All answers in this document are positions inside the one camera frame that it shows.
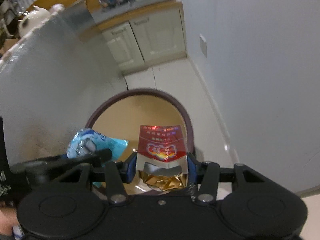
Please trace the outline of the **blue snack wrapper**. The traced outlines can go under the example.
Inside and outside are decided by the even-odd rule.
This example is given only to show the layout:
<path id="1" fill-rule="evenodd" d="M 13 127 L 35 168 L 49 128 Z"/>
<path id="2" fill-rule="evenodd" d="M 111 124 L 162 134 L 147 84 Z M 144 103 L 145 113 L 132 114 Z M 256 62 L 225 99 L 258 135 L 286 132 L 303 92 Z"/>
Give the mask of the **blue snack wrapper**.
<path id="1" fill-rule="evenodd" d="M 109 161 L 117 161 L 128 145 L 127 140 L 110 138 L 93 129 L 84 128 L 70 141 L 66 155 L 69 159 L 74 159 L 96 154 L 104 167 Z"/>

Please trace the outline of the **tan round trash bin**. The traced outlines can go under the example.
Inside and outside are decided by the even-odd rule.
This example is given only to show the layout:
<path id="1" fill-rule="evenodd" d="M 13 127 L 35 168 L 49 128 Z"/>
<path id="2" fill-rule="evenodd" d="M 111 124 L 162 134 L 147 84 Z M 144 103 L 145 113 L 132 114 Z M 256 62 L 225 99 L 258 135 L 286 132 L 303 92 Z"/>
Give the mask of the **tan round trash bin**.
<path id="1" fill-rule="evenodd" d="M 137 152 L 140 127 L 177 126 L 182 128 L 187 154 L 194 152 L 194 133 L 185 108 L 169 94 L 155 89 L 134 89 L 120 93 L 103 103 L 90 117 L 86 127 L 107 137 L 125 139 L 127 149 L 117 161 L 105 165 L 105 188 L 109 199 L 119 196 L 128 198 L 134 194 L 191 193 L 195 185 L 169 192 L 158 192 L 139 184 L 138 174 L 132 183 L 123 183 L 119 174 L 120 163 Z"/>

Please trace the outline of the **cream lower cabinet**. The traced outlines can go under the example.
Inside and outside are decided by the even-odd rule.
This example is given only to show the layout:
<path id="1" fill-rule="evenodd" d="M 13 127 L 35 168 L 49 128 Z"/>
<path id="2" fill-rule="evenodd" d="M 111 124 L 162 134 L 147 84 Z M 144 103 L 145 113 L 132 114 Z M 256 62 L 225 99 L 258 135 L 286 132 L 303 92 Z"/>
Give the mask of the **cream lower cabinet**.
<path id="1" fill-rule="evenodd" d="M 93 29 L 105 43 L 123 74 L 187 56 L 181 0 L 127 4 L 103 10 L 98 0 L 85 0 Z"/>

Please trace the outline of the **cream cat teapot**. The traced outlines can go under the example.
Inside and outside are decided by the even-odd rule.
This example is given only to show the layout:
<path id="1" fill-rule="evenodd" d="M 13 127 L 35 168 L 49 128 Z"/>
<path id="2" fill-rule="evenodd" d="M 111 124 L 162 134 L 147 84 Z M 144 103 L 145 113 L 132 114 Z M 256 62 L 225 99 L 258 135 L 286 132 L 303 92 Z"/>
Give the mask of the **cream cat teapot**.
<path id="1" fill-rule="evenodd" d="M 33 10 L 25 12 L 24 17 L 18 20 L 18 33 L 20 38 L 24 37 L 29 31 L 38 26 L 41 22 L 48 19 L 53 13 L 65 9 L 61 3 L 53 5 L 49 10 L 33 5 Z"/>

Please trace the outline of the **white wall socket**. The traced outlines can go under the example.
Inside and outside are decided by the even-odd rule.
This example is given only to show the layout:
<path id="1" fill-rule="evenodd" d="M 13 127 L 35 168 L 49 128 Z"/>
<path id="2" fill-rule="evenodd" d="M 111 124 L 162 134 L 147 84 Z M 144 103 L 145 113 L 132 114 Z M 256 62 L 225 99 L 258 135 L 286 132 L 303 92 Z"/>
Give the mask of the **white wall socket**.
<path id="1" fill-rule="evenodd" d="M 200 49 L 201 49 L 204 57 L 207 57 L 207 41 L 206 41 L 206 38 L 202 34 L 199 35 L 199 38 L 200 38 Z"/>

